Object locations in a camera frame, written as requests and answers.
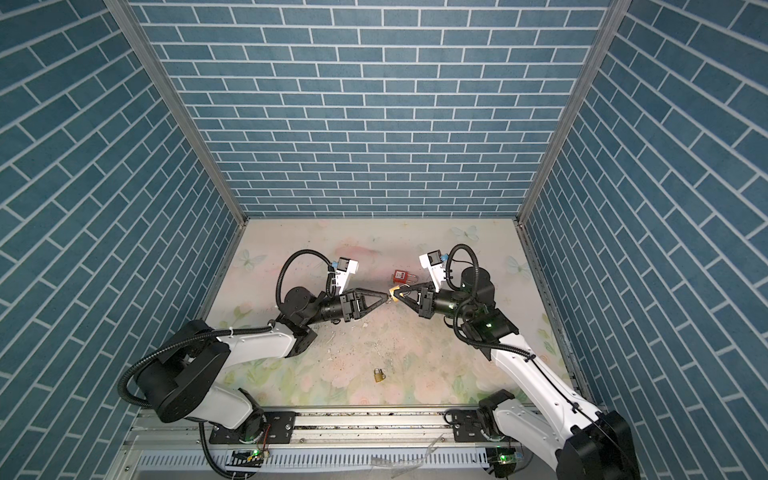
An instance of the metal corner post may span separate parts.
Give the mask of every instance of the metal corner post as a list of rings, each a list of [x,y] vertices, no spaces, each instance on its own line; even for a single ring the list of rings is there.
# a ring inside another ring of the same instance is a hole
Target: metal corner post
[[[581,105],[584,103],[584,99],[589,93],[589,87],[592,86],[592,81],[598,76],[598,69],[602,65],[605,59],[605,54],[608,51],[608,47],[611,46],[611,42],[616,35],[616,31],[619,29],[621,21],[624,20],[624,14],[627,13],[629,5],[632,0],[613,0],[611,6],[603,18],[598,34],[594,38],[594,44],[587,55],[587,59],[584,61],[584,67],[581,69],[576,85],[571,92],[571,96],[568,97],[568,102],[563,108],[563,114],[558,123],[558,127],[554,130],[552,138],[547,145],[547,150],[541,158],[541,163],[534,174],[531,187],[528,189],[528,195],[523,200],[520,213],[518,214],[518,223],[523,225],[528,221],[528,218],[533,212],[533,207],[538,200],[538,196],[541,194],[541,190],[544,188],[544,184],[549,177],[554,163],[558,159],[560,150],[563,148],[565,138],[573,127],[574,121],[576,121],[576,115],[581,109]]]
[[[242,227],[245,225],[247,218],[240,207],[240,203],[235,198],[230,186],[227,184],[227,180],[224,179],[221,170],[216,165],[214,156],[197,129],[197,125],[195,125],[189,112],[184,107],[181,96],[176,91],[173,82],[170,81],[170,77],[168,77],[168,73],[157,56],[157,52],[152,47],[147,33],[139,25],[138,18],[136,18],[133,9],[128,4],[128,0],[104,0],[104,3],[133,48],[139,61],[144,66],[144,70],[160,93],[168,110],[179,124],[181,132],[190,142],[195,154],[197,154],[197,159],[213,181],[219,195],[221,195],[224,203],[227,204],[230,212],[232,212],[237,224]]]

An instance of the blue brick wall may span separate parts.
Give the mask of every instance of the blue brick wall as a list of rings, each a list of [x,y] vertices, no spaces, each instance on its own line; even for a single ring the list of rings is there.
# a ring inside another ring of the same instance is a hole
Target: blue brick wall
[[[0,1],[0,72],[0,478],[91,478],[234,225],[101,0]]]
[[[528,229],[647,478],[768,478],[767,151],[768,4],[634,0]]]
[[[609,1],[256,3],[131,2],[251,217],[511,217]]]

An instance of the robotic arm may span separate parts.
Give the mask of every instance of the robotic arm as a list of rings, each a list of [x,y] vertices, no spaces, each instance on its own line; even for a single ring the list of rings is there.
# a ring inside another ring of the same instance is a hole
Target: robotic arm
[[[457,288],[450,270],[458,250],[469,253],[472,266],[464,269]],[[541,412],[536,415],[505,390],[496,392],[480,402],[484,435],[514,437],[547,462],[559,480],[640,478],[629,425],[616,412],[603,414],[538,361],[518,328],[496,307],[491,276],[478,266],[471,248],[457,245],[448,256],[437,250],[420,260],[432,282],[401,286],[392,295],[423,318],[435,313],[453,318],[456,336],[512,377]],[[442,280],[453,290],[441,289]],[[461,327],[458,319],[463,320]]]
[[[326,290],[314,296],[297,286],[282,300],[280,290],[288,266],[303,254],[318,256],[328,266]],[[344,292],[357,266],[355,260],[347,258],[331,263],[314,250],[296,252],[278,276],[276,301],[280,314],[268,326],[213,330],[203,320],[191,321],[158,351],[125,372],[118,383],[120,397],[154,409],[162,422],[184,418],[213,422],[233,431],[242,443],[253,442],[263,434],[264,411],[245,390],[234,391],[215,382],[217,375],[237,363],[299,355],[317,337],[310,325],[361,319],[384,304],[388,293],[360,288]],[[371,296],[377,300],[369,305],[366,297]],[[131,378],[136,379],[146,400],[128,392]]]

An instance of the floral tabletop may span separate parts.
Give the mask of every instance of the floral tabletop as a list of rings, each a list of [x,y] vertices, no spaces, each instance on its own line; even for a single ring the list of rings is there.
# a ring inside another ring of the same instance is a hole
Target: floral tabletop
[[[348,288],[386,292],[394,270],[419,282],[429,274],[419,255],[467,243],[491,274],[497,306],[540,359],[568,382],[558,345],[511,220],[253,220],[207,318],[213,327],[263,326],[274,318],[277,274],[293,252],[312,248],[332,261],[359,262]],[[457,253],[457,260],[468,260]],[[467,267],[456,263],[454,277]],[[294,286],[317,294],[326,268],[312,256],[293,262],[283,295]],[[521,390],[476,349],[461,343],[442,316],[423,319],[400,302],[361,320],[313,326],[317,338],[301,355],[262,359],[223,370],[218,381],[245,388],[264,406],[456,405],[498,389]],[[375,382],[373,370],[386,378]]]

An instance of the table surface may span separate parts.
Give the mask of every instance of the table surface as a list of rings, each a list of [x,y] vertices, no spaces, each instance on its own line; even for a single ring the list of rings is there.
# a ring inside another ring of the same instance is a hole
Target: table surface
[[[570,382],[512,220],[252,220],[207,318],[213,327],[263,326],[275,318],[277,274],[291,253],[311,248],[332,261],[359,262],[348,288],[386,292],[395,270],[428,281],[419,255],[467,243],[491,274],[497,306],[538,358]],[[468,260],[466,253],[456,256]],[[455,265],[454,277],[467,267]],[[326,268],[301,256],[283,281],[319,293]],[[218,380],[245,388],[264,406],[459,405],[498,389],[525,394],[476,349],[461,343],[442,316],[423,319],[389,301],[361,320],[313,326],[314,343],[289,359],[262,359],[223,370]],[[373,370],[386,379],[376,383]]]

